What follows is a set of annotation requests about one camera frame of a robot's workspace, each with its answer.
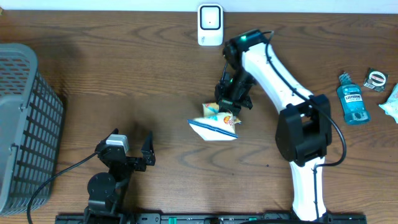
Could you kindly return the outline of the yellow snack bag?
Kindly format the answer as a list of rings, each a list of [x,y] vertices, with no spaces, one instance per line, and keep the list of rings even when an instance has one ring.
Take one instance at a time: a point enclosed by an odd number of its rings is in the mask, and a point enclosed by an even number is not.
[[[235,125],[241,120],[231,112],[221,112],[217,103],[204,103],[203,117],[188,119],[191,128],[205,141],[232,141],[238,138]]]

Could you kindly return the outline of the teal white packet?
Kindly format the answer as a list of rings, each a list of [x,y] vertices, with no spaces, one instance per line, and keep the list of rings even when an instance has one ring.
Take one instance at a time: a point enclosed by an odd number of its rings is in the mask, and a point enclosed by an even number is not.
[[[386,115],[392,116],[394,121],[398,123],[398,115],[397,115],[397,91],[398,91],[398,84],[394,86],[392,89],[391,95],[388,97],[387,101],[379,107],[384,110]]]

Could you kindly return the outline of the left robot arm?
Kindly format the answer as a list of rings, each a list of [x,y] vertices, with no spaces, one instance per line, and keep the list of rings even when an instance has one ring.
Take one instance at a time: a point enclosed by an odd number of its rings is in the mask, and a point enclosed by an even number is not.
[[[101,140],[95,148],[99,160],[108,168],[107,172],[95,174],[88,182],[88,206],[83,223],[131,223],[134,217],[123,211],[123,198],[135,171],[144,172],[155,165],[153,134],[150,132],[141,148],[142,157],[127,155],[127,136],[115,129]]]

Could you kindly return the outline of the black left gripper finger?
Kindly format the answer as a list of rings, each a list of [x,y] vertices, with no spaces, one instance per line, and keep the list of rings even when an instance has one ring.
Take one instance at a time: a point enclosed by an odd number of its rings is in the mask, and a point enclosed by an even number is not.
[[[141,149],[144,160],[146,161],[147,166],[155,165],[155,152],[153,147],[153,133],[149,132],[146,140]]]
[[[105,139],[108,139],[112,134],[119,134],[119,129],[115,128]]]

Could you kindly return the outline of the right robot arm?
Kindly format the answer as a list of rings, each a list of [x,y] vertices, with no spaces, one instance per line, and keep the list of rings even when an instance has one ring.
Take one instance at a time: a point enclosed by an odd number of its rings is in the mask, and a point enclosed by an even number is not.
[[[325,95],[314,96],[282,65],[272,35],[250,30],[226,41],[223,57],[235,74],[222,74],[215,98],[220,111],[236,116],[253,107],[251,87],[262,87],[278,113],[275,141],[292,171],[293,213],[299,220],[315,221],[326,213],[322,167],[331,143],[330,102]]]

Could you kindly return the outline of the teal mouthwash bottle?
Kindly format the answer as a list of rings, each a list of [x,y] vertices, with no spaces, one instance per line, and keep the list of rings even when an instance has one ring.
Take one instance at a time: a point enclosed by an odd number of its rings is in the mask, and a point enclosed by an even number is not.
[[[360,125],[368,123],[371,117],[364,105],[360,87],[353,83],[347,72],[343,72],[338,79],[340,86],[336,92],[343,108],[346,124]]]

